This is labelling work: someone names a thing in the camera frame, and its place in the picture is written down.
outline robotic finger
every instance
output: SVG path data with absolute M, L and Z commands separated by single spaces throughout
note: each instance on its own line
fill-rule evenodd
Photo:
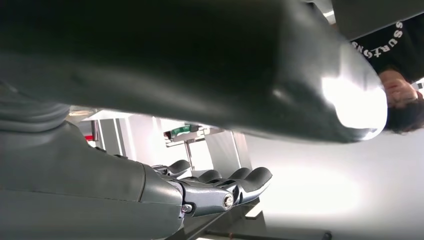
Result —
M 170 166 L 155 165 L 151 168 L 153 168 L 153 170 L 155 170 L 158 174 L 178 178 L 187 172 L 187 170 L 190 168 L 190 163 L 186 160 L 178 160 Z

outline robotic arm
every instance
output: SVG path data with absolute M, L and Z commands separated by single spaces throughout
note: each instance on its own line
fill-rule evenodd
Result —
M 88 146 L 64 122 L 68 105 L 330 143 L 386 122 L 377 74 L 300 1 L 1 4 L 1 239 L 165 238 L 271 179 L 265 168 L 158 174 Z

